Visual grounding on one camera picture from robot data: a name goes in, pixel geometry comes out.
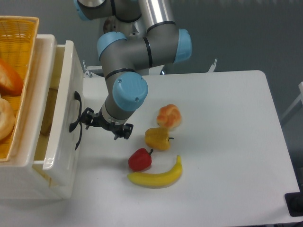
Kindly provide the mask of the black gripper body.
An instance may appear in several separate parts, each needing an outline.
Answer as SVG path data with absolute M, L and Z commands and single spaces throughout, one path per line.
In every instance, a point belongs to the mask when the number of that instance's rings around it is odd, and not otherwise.
M 118 131 L 121 128 L 121 125 L 106 121 L 101 113 L 97 113 L 93 118 L 93 126 L 101 127 L 104 130 L 111 132 Z

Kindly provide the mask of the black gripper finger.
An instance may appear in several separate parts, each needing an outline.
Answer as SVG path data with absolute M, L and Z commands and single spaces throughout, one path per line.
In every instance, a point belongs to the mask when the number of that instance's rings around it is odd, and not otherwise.
M 79 123 L 84 124 L 85 129 L 87 130 L 90 126 L 92 126 L 92 122 L 95 117 L 96 117 L 96 114 L 94 113 L 94 110 L 87 107 L 81 114 Z
M 118 138 L 128 140 L 132 134 L 133 128 L 134 125 L 130 123 L 115 126 L 113 129 L 113 134 L 115 135 L 114 140 L 117 140 Z

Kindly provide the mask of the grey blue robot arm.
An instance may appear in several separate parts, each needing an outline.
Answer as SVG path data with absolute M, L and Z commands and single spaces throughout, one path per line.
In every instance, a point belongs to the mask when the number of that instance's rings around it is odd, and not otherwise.
M 74 5 L 84 20 L 110 16 L 124 23 L 143 20 L 144 36 L 129 39 L 116 29 L 98 39 L 98 59 L 108 95 L 98 113 L 87 108 L 77 120 L 78 125 L 101 127 L 115 138 L 128 139 L 133 125 L 127 120 L 148 94 L 139 71 L 189 59 L 191 37 L 176 26 L 168 0 L 76 0 Z

